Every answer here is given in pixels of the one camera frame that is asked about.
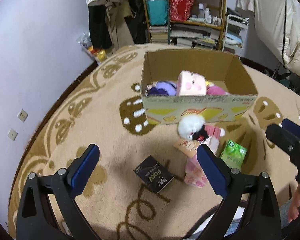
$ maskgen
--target green tissue pack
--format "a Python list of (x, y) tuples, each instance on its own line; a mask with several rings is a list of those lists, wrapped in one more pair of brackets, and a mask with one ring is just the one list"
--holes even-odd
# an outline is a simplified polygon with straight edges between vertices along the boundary
[(246, 148), (232, 140), (228, 140), (220, 158), (228, 165), (229, 168), (237, 168), (241, 170), (241, 165), (246, 153)]

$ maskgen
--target white cart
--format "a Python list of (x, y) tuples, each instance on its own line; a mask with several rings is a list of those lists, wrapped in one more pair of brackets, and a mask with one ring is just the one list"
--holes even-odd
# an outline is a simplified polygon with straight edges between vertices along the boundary
[[(236, 18), (236, 19), (239, 19), (239, 21), (235, 21), (235, 20), (232, 20), (230, 18)], [(240, 30), (240, 34), (241, 34), (241, 31), (242, 29), (245, 29), (245, 34), (244, 34), (244, 39), (242, 39), (242, 44), (241, 46), (240, 45), (231, 45), (231, 44), (228, 44), (225, 42), (226, 40), (226, 35), (228, 33), (228, 25), (234, 25), (234, 26), (237, 26), (239, 28), (241, 28)], [(239, 59), (241, 57), (241, 52), (243, 51), (243, 48), (244, 48), (244, 43), (246, 41), (246, 38), (247, 38), (247, 34), (248, 34), (248, 28), (249, 28), (249, 23), (247, 22), (246, 19), (242, 18), (242, 17), (239, 17), (237, 15), (232, 15), (232, 14), (229, 14), (227, 19), (226, 19), (226, 31), (224, 33), (224, 37), (223, 37), (223, 46), (222, 46), (222, 51), (224, 51), (225, 48), (229, 48), (229, 49), (232, 49), (232, 50), (235, 50), (235, 54), (239, 56)]]

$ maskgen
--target pink plush toy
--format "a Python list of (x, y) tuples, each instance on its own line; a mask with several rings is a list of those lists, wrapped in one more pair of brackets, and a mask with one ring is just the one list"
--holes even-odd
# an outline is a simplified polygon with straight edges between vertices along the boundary
[(230, 94), (224, 91), (221, 87), (218, 87), (216, 85), (208, 85), (207, 95), (230, 95)]
[(204, 96), (206, 93), (206, 80), (202, 75), (181, 71), (177, 82), (177, 96)]

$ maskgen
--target human hand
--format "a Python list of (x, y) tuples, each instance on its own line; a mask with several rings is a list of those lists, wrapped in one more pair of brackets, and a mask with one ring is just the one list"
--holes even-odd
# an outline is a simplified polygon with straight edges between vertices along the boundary
[(288, 223), (297, 219), (299, 215), (298, 208), (300, 207), (300, 184), (298, 184), (296, 192), (293, 194), (292, 202), (288, 210)]

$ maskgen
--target plastic bottle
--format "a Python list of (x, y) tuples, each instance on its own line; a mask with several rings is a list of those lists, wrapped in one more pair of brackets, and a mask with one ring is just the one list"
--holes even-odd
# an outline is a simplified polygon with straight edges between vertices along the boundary
[(204, 18), (205, 18), (206, 20), (208, 20), (209, 15), (210, 15), (210, 9), (209, 9), (209, 8), (206, 8), (205, 11), (204, 11)]
[(198, 18), (204, 18), (204, 6), (203, 6), (203, 3), (199, 3), (198, 7), (199, 7)]

